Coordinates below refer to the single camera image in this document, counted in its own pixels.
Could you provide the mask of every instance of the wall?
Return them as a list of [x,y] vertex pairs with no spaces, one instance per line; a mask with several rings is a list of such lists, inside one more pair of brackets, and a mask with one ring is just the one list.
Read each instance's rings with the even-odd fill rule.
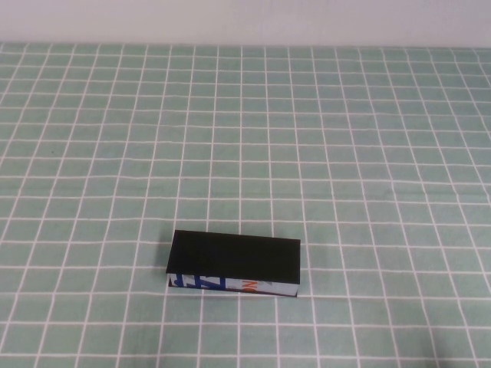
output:
[[490,0],[0,0],[4,41],[491,47]]

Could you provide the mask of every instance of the table surface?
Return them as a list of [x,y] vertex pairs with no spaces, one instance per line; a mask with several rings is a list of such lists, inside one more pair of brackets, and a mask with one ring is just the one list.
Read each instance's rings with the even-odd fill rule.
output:
[[[491,50],[2,44],[0,366],[489,368],[490,131]],[[175,228],[298,298],[167,288]]]

